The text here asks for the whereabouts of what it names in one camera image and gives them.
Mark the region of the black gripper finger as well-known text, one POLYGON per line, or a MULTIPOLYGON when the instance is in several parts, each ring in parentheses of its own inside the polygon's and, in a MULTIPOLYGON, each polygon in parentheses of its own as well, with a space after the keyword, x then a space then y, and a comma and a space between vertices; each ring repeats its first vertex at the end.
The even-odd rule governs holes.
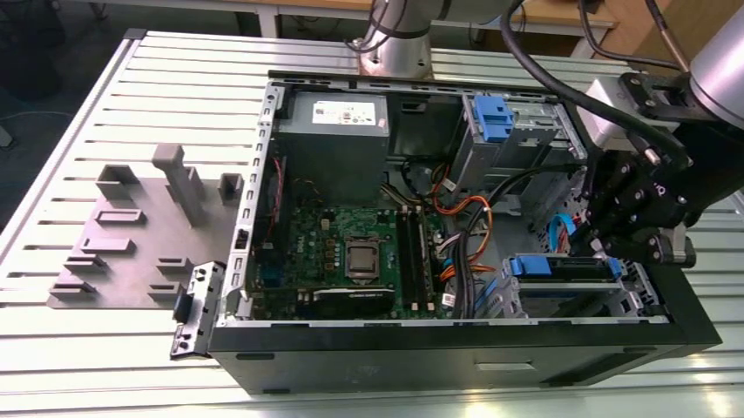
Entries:
POLYGON ((573 255, 593 255, 595 240, 599 249, 611 252, 637 233, 632 215, 647 199, 640 162, 635 154, 619 151, 600 152, 589 159, 581 190, 585 220, 572 234, 573 255))
POLYGON ((628 237, 593 238, 589 248, 604 257, 629 260, 645 265, 695 266, 696 252, 687 237, 687 226, 648 228, 628 237))

